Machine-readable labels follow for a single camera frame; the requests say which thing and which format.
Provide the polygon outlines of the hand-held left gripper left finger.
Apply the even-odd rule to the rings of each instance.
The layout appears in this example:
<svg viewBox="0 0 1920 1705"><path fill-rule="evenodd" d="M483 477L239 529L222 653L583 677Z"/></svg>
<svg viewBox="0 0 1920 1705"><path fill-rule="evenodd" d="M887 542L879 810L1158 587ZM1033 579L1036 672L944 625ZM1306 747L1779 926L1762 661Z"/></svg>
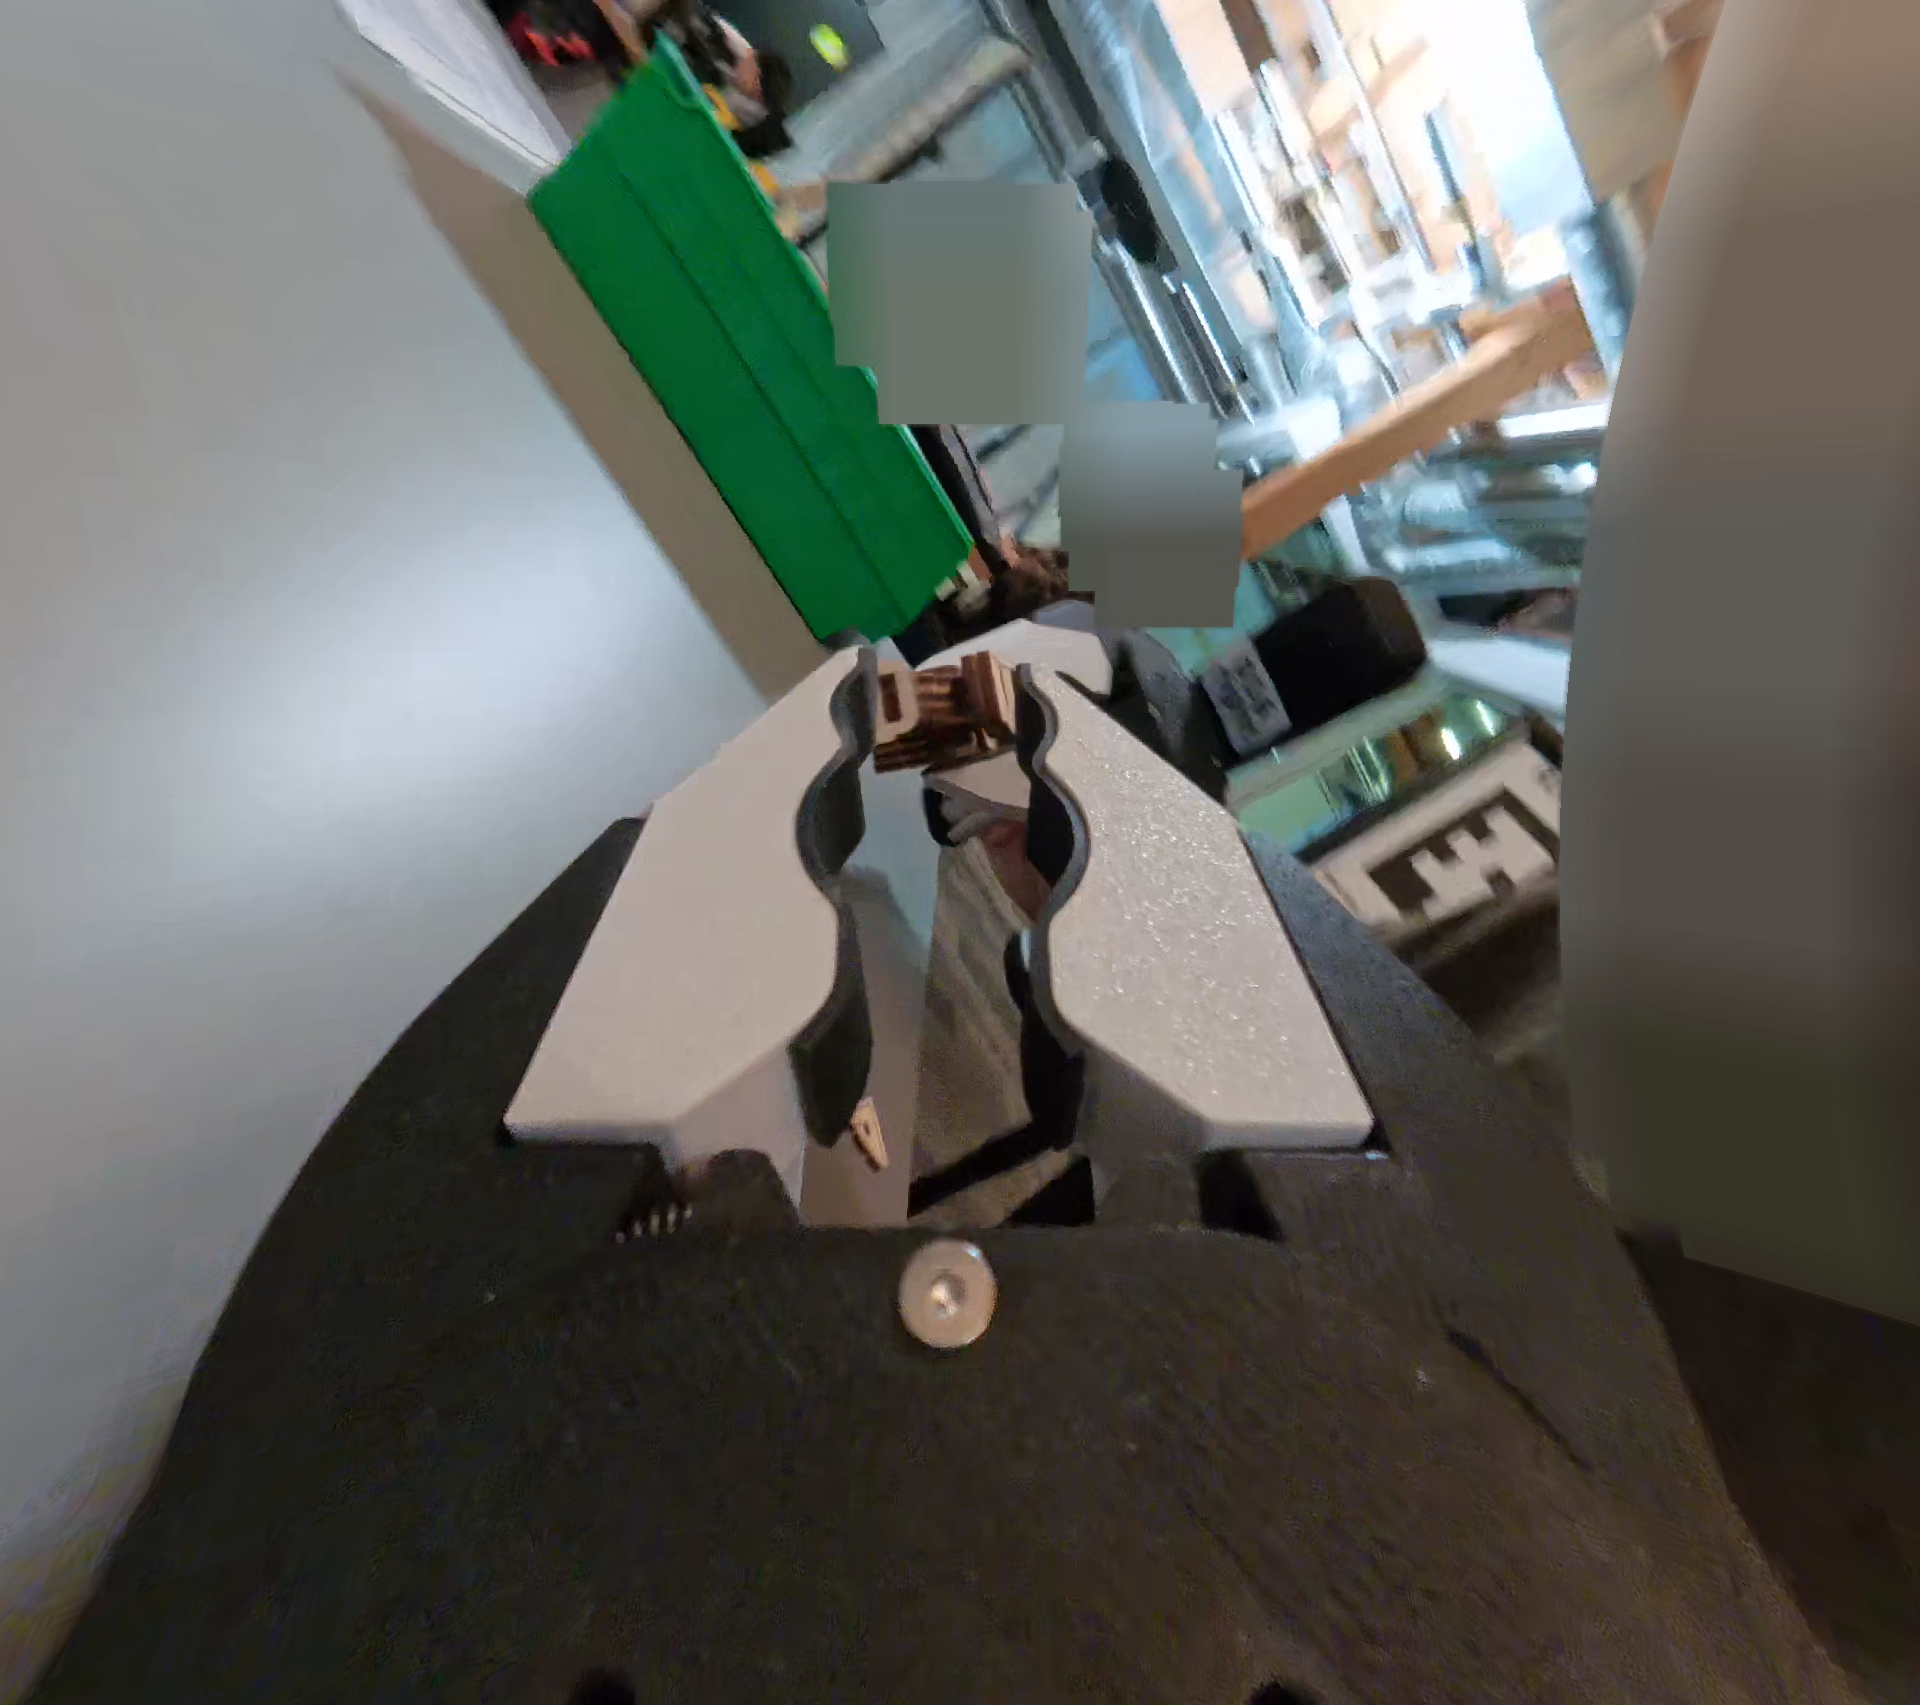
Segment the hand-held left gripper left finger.
<svg viewBox="0 0 1920 1705"><path fill-rule="evenodd" d="M512 1143L759 1154L815 1224L885 1223L885 1057L860 934L878 658L830 653L649 806L506 1102Z"/></svg>

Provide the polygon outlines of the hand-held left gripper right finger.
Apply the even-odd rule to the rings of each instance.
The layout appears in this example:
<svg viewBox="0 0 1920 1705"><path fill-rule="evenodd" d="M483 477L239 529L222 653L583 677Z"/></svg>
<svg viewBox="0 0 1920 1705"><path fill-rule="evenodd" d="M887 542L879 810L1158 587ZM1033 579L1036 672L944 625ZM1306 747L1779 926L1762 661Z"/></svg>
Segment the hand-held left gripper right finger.
<svg viewBox="0 0 1920 1705"><path fill-rule="evenodd" d="M1219 1152L1357 1152L1377 1128L1234 817L1049 665L1014 672L1033 1042L1097 1194Z"/></svg>

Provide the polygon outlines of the framed black-and-white marker sign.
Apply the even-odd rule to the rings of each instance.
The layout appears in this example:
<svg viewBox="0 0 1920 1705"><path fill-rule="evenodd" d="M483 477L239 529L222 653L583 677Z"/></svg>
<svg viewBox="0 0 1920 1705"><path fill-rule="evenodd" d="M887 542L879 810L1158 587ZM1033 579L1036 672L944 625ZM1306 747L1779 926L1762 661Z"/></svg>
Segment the framed black-and-white marker sign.
<svg viewBox="0 0 1920 1705"><path fill-rule="evenodd" d="M1554 889L1557 864L1559 736L1539 717L1303 853L1318 884L1396 947Z"/></svg>

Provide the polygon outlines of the wooden beam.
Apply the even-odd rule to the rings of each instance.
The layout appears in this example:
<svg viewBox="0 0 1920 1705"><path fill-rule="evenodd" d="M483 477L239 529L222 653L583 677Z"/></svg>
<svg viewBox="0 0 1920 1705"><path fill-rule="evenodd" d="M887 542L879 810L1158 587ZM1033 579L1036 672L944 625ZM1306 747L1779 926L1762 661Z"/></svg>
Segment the wooden beam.
<svg viewBox="0 0 1920 1705"><path fill-rule="evenodd" d="M1407 386L1324 453L1243 487L1236 554L1259 558L1341 495L1374 484L1462 428L1498 421L1510 403L1591 354L1591 325L1572 280L1539 287L1498 311L1462 359Z"/></svg>

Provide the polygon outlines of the green plastic bin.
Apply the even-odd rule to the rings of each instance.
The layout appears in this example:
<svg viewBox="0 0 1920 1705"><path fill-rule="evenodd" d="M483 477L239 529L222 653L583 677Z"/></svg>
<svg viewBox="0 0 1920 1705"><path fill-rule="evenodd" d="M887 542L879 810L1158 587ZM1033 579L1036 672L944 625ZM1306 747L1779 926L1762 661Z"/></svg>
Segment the green plastic bin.
<svg viewBox="0 0 1920 1705"><path fill-rule="evenodd" d="M815 638L925 614L974 540L669 37L528 206Z"/></svg>

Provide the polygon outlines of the silver metal pipe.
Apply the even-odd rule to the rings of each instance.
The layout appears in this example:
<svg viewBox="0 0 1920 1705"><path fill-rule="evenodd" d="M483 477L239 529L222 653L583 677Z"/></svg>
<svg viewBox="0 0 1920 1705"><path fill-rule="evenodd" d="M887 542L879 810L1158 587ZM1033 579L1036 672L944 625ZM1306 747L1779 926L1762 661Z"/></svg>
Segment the silver metal pipe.
<svg viewBox="0 0 1920 1705"><path fill-rule="evenodd" d="M1236 379L1185 294L1166 221L1127 137L1067 26L1063 0L971 0L996 37L1019 54L1008 78L1047 172L1085 206L1097 280L1145 362L1158 391L1234 410Z"/></svg>

